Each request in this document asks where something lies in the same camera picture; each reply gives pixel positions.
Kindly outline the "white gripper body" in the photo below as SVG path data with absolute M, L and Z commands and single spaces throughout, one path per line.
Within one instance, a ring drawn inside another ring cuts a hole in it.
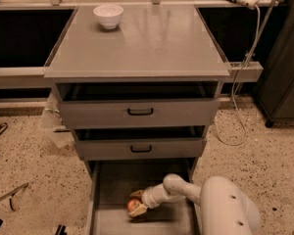
M 143 191 L 141 201 L 147 209 L 154 209 L 166 200 L 167 192 L 162 184 L 150 186 Z

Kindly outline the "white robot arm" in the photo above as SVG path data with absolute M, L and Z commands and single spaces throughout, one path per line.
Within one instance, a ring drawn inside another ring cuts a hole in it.
M 260 226 L 256 204 L 222 176 L 212 176 L 198 186 L 177 174 L 167 174 L 161 184 L 131 193 L 127 211 L 130 217 L 137 217 L 162 203 L 184 199 L 199 208 L 203 235 L 253 235 Z

